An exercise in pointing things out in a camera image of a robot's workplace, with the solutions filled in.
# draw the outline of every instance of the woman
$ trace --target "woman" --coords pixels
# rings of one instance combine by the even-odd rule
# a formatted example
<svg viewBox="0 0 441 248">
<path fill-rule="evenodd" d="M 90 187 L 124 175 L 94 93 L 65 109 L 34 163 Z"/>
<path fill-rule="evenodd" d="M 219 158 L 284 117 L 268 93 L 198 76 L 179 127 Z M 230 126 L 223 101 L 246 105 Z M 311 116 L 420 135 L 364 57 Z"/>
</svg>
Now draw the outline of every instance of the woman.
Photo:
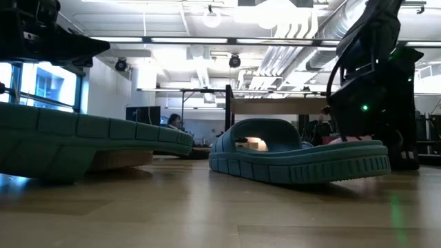
<svg viewBox="0 0 441 248">
<path fill-rule="evenodd" d="M 181 126 L 181 117 L 178 114 L 172 114 L 169 118 L 168 118 L 168 123 L 167 126 L 172 128 L 172 129 L 176 129 L 176 130 L 181 130 L 180 126 Z"/>
</svg>

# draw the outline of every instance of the window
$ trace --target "window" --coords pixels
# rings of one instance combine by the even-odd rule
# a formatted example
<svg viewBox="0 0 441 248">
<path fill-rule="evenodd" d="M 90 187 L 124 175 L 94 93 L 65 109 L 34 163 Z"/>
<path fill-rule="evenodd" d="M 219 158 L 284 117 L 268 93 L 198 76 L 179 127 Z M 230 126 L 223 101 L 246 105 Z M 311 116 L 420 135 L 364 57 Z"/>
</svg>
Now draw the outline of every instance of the window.
<svg viewBox="0 0 441 248">
<path fill-rule="evenodd" d="M 9 63 L 0 63 L 0 82 L 11 88 L 12 66 Z M 9 102 L 9 94 L 0 94 L 0 102 Z"/>
<path fill-rule="evenodd" d="M 25 97 L 20 98 L 20 104 L 21 105 L 27 105 L 27 106 L 34 106 L 34 107 L 43 107 L 48 108 L 51 110 L 61 110 L 64 112 L 73 112 L 73 108 L 71 107 L 61 107 L 58 105 L 50 104 L 50 103 L 44 103 L 42 101 L 33 100 L 33 99 L 27 99 Z"/>
<path fill-rule="evenodd" d="M 47 62 L 24 63 L 21 78 L 22 92 L 74 106 L 76 74 Z"/>
</svg>

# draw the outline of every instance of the wooden floor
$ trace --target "wooden floor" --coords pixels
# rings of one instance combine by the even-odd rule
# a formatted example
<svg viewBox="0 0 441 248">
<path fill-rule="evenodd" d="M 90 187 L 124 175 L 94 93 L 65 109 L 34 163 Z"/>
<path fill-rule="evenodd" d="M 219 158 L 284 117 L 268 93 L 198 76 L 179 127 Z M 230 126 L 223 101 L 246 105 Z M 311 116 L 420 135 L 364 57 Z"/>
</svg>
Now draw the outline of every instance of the wooden floor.
<svg viewBox="0 0 441 248">
<path fill-rule="evenodd" d="M 207 161 L 89 175 L 0 175 L 1 248 L 441 247 L 441 170 L 279 187 Z"/>
</svg>

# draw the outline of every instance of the teal slide sandal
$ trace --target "teal slide sandal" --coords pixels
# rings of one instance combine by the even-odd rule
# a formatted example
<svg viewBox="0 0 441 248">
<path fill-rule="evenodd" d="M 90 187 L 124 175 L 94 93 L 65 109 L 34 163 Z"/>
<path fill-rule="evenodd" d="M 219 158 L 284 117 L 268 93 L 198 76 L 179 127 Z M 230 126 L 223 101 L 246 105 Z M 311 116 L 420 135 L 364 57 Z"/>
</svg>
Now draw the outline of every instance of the teal slide sandal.
<svg viewBox="0 0 441 248">
<path fill-rule="evenodd" d="M 185 132 L 86 114 L 0 103 L 0 173 L 73 182 L 97 152 L 161 151 L 188 155 Z"/>
<path fill-rule="evenodd" d="M 236 138 L 260 138 L 267 152 L 236 147 Z M 390 173 L 381 141 L 358 141 L 301 148 L 297 129 L 287 121 L 248 119 L 233 125 L 213 144 L 215 172 L 277 184 L 328 183 Z"/>
</svg>

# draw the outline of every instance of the window frame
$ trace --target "window frame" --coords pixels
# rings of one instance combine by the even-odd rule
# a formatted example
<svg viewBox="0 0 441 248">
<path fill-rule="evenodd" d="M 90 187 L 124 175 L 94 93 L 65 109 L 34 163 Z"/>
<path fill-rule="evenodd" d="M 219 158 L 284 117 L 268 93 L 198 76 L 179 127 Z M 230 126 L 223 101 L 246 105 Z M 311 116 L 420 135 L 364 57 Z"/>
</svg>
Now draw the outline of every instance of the window frame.
<svg viewBox="0 0 441 248">
<path fill-rule="evenodd" d="M 11 63 L 11 65 L 13 71 L 12 80 L 15 80 L 17 82 L 18 89 L 21 89 L 22 78 L 23 78 L 23 63 Z M 50 105 L 56 105 L 59 107 L 66 107 L 72 109 L 73 112 L 79 113 L 80 104 L 81 104 L 81 86 L 83 84 L 83 77 L 85 76 L 85 73 L 81 68 L 76 68 L 76 67 L 60 67 L 60 68 L 63 68 L 64 70 L 67 70 L 68 72 L 71 72 L 76 75 L 74 105 L 69 105 L 46 97 L 37 96 L 35 94 L 28 94 L 26 92 L 22 92 L 21 90 L 18 91 L 18 95 L 17 95 L 18 99 L 25 98 L 25 99 L 39 101 L 42 103 L 47 103 Z M 13 84 L 11 85 L 11 90 L 15 90 L 15 86 Z M 15 94 L 10 94 L 10 103 L 16 103 L 16 102 L 17 102 L 17 98 Z"/>
</svg>

